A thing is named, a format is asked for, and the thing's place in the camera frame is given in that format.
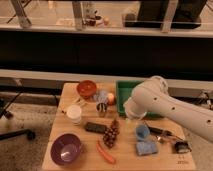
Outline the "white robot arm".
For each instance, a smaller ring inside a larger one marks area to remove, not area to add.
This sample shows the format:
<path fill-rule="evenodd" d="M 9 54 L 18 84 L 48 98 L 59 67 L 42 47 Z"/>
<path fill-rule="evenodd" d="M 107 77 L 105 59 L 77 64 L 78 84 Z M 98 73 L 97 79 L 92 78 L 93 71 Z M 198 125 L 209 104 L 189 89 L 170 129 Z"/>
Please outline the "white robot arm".
<path fill-rule="evenodd" d="M 213 111 L 171 97 L 161 76 L 152 76 L 138 84 L 125 101 L 124 110 L 129 119 L 157 113 L 213 143 Z"/>

